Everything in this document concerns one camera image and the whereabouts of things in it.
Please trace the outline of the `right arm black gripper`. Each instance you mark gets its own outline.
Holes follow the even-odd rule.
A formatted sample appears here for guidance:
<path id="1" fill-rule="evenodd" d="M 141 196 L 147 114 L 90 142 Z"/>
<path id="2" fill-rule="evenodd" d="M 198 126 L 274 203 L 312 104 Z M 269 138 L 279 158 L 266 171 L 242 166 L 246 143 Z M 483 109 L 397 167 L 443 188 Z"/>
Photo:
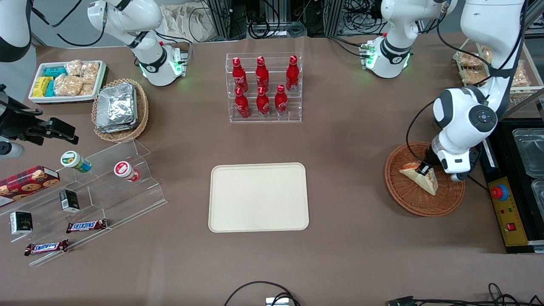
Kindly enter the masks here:
<path id="1" fill-rule="evenodd" d="M 33 129 L 40 127 L 43 120 L 37 118 L 43 114 L 39 109 L 30 109 L 9 96 L 1 96 L 1 136 L 11 141 L 20 140 L 34 144 L 42 144 L 43 138 L 56 138 L 78 145 L 79 137 L 65 134 L 58 130 L 45 130 L 43 135 L 33 134 Z"/>

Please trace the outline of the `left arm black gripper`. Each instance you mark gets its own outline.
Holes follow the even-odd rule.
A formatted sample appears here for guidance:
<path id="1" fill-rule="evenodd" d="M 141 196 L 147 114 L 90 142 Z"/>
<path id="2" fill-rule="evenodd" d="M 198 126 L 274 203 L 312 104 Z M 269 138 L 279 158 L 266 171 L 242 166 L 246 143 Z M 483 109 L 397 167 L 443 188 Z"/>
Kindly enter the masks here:
<path id="1" fill-rule="evenodd" d="M 444 160 L 435 153 L 433 146 L 430 145 L 425 153 L 425 162 L 421 162 L 416 167 L 416 172 L 422 176 L 427 176 L 433 168 L 444 169 Z"/>

